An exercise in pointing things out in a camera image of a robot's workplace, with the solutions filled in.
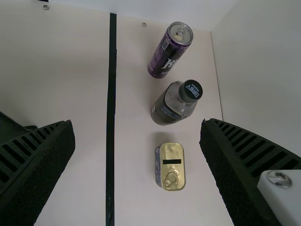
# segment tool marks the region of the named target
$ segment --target tin can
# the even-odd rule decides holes
[[[156,183],[167,191],[185,186],[184,149],[178,143],[164,143],[155,150]]]
[[[148,64],[147,70],[150,75],[157,79],[164,78],[190,46],[192,40],[193,32],[188,25],[182,22],[172,23]]]

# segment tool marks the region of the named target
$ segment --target bottle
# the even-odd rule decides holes
[[[151,118],[162,126],[181,121],[191,116],[202,95],[203,89],[197,81],[175,81],[155,102]]]

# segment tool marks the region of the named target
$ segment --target metal bolt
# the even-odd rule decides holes
[[[290,187],[292,186],[291,179],[283,172],[277,170],[271,170],[267,173],[269,181],[279,187]]]

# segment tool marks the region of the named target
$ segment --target black bottle cap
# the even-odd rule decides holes
[[[203,89],[197,81],[187,80],[180,86],[179,95],[183,101],[192,104],[202,97]]]

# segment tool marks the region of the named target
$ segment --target black stripe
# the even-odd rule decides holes
[[[163,165],[167,164],[181,164],[181,159],[163,159]]]
[[[116,104],[116,14],[110,14],[109,81],[106,143],[106,226],[114,226],[114,127]]]

